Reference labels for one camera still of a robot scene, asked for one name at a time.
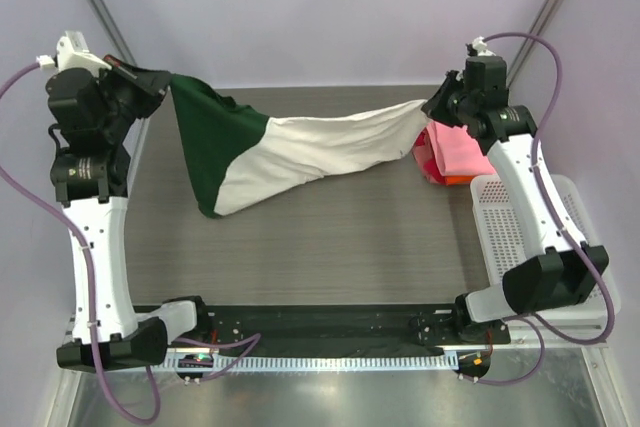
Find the green and white t-shirt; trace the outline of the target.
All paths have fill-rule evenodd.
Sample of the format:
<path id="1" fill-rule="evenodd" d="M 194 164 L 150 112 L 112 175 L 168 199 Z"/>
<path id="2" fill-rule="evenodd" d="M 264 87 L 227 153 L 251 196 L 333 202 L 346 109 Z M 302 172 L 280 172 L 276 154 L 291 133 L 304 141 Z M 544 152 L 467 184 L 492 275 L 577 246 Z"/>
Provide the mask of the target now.
<path id="1" fill-rule="evenodd" d="M 429 123 L 423 99 L 340 117 L 272 117 L 195 77 L 173 75 L 170 93 L 190 185 L 207 218 L 402 159 Z"/>

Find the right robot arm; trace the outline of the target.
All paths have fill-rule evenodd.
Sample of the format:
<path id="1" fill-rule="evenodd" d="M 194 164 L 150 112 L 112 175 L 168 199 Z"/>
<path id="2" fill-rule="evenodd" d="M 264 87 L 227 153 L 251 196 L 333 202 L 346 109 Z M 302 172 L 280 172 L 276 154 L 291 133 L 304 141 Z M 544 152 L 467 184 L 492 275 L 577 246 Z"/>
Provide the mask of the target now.
<path id="1" fill-rule="evenodd" d="M 422 108 L 435 122 L 466 128 L 477 142 L 506 189 L 524 244 L 524 261 L 499 284 L 457 297 L 450 326 L 467 343 L 495 321 L 585 303 L 609 264 L 606 249 L 590 245 L 566 211 L 534 147 L 531 113 L 509 103 L 506 75 L 502 57 L 470 56 Z"/>

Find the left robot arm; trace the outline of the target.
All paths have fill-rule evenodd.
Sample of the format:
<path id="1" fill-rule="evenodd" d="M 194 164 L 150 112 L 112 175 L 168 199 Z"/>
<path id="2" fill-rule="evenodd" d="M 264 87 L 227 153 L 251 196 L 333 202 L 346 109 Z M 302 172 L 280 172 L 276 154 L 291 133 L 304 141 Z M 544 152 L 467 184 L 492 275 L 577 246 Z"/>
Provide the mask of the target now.
<path id="1" fill-rule="evenodd" d="M 56 122 L 50 179 L 63 220 L 69 222 L 75 280 L 70 341 L 56 351 L 58 365 L 94 373 L 158 365 L 182 337 L 193 346 L 213 332 L 199 296 L 171 299 L 135 312 L 126 271 L 125 218 L 131 157 L 124 140 L 132 124 L 165 100 L 171 75 L 118 62 L 91 72 L 71 67 L 46 84 Z"/>

